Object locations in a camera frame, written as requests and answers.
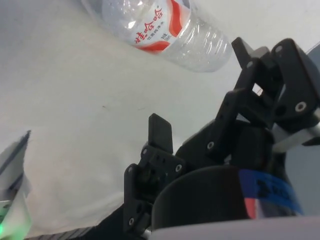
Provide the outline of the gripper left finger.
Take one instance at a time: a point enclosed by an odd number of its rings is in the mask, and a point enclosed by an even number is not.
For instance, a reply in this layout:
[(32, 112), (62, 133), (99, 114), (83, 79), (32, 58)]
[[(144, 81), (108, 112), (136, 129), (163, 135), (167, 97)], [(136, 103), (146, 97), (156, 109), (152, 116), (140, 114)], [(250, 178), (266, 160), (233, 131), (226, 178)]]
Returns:
[(171, 124), (153, 113), (148, 118), (148, 140), (139, 163), (124, 173), (123, 230), (132, 237), (150, 233), (152, 209), (159, 194), (186, 172), (186, 162), (173, 154)]

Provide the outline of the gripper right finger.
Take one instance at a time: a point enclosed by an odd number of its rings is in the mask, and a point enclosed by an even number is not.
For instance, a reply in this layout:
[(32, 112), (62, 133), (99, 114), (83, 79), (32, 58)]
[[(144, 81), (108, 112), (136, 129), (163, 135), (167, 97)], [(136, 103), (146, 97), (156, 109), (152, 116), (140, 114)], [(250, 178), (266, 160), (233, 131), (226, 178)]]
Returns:
[(294, 145), (317, 145), (320, 72), (290, 38), (273, 49), (252, 49), (236, 38), (241, 67), (215, 119), (189, 138), (176, 155), (192, 166), (265, 166)]

